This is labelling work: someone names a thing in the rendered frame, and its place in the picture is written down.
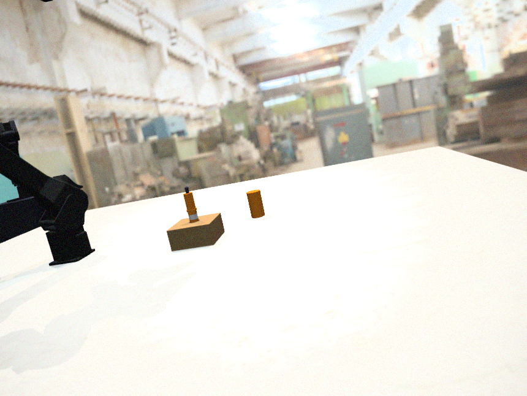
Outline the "tan square block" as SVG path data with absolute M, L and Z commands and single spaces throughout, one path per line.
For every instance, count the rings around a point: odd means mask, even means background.
M 167 230 L 172 251 L 213 246 L 225 232 L 221 213 L 198 216 L 198 221 L 182 219 Z

